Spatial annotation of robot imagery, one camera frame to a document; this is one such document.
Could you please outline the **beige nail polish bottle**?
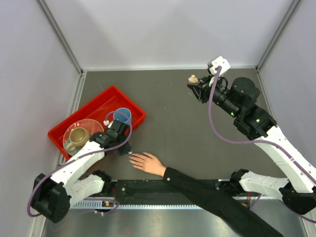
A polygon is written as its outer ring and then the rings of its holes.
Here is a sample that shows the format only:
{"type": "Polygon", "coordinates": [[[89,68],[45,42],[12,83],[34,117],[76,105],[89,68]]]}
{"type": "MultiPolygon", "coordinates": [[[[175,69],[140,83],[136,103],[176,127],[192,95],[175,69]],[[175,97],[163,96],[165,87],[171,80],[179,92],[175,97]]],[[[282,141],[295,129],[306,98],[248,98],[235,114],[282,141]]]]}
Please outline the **beige nail polish bottle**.
{"type": "Polygon", "coordinates": [[[188,84],[198,84],[198,83],[199,83],[199,79],[195,75],[191,75],[188,78],[188,84]]]}

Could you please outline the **black sleeved forearm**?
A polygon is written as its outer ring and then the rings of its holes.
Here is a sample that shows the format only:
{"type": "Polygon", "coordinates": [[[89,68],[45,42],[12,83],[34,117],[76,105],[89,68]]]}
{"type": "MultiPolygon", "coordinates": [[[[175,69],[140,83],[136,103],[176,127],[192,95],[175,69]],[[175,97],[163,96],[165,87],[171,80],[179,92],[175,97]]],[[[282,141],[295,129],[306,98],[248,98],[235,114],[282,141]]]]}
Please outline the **black sleeved forearm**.
{"type": "Polygon", "coordinates": [[[282,234],[242,206],[223,191],[211,189],[205,183],[176,169],[167,167],[163,181],[176,188],[193,204],[221,218],[242,237],[281,237],[282,234]]]}

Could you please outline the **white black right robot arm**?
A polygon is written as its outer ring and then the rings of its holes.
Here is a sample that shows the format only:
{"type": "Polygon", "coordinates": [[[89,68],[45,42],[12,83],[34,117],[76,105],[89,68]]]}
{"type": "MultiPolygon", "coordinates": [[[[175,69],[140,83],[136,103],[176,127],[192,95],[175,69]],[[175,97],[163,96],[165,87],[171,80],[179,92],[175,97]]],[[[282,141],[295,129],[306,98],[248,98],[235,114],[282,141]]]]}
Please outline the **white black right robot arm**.
{"type": "Polygon", "coordinates": [[[316,207],[316,169],[287,140],[274,118],[256,105],[260,94],[251,79],[236,78],[230,89],[225,77],[217,81],[211,95],[213,76],[198,79],[192,75],[188,88],[202,103],[214,103],[234,118],[233,125],[247,137],[244,144],[255,144],[282,170],[285,178],[255,174],[246,169],[233,172],[220,188],[231,195],[255,192],[282,201],[297,214],[304,215],[316,207]]]}

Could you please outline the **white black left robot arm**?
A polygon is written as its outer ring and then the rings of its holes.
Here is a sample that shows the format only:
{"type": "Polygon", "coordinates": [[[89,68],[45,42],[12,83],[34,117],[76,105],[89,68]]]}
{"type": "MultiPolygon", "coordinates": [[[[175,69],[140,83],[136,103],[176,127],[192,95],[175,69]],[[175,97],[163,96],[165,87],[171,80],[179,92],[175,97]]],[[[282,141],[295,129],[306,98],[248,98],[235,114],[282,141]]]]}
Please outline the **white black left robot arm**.
{"type": "Polygon", "coordinates": [[[88,177],[82,175],[110,151],[121,156],[131,150],[128,140],[132,125],[119,120],[110,122],[106,131],[94,133],[83,148],[64,165],[48,175],[40,174],[34,180],[33,191],[27,203],[27,213],[34,217],[43,215],[52,223],[61,221],[69,209],[78,202],[100,194],[108,195],[113,188],[111,177],[97,170],[88,177]]]}

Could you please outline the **person's bare hand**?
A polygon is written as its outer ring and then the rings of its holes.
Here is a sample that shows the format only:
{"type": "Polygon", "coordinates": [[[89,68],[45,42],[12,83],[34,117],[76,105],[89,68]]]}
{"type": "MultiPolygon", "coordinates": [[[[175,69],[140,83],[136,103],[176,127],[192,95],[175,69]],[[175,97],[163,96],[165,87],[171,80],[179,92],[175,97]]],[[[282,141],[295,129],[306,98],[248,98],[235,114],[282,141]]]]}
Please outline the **person's bare hand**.
{"type": "Polygon", "coordinates": [[[132,154],[129,158],[134,168],[160,177],[164,176],[166,167],[154,155],[149,153],[132,154]]]}

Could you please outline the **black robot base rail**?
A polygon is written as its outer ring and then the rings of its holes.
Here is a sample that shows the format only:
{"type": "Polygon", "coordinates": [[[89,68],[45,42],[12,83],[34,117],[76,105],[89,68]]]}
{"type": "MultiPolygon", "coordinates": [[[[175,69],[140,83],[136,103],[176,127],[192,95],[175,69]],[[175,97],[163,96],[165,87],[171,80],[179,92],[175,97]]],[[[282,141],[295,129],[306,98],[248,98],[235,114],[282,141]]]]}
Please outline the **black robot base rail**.
{"type": "Polygon", "coordinates": [[[174,205],[192,203],[179,190],[162,180],[112,181],[102,192],[106,197],[116,198],[120,204],[174,205]]]}

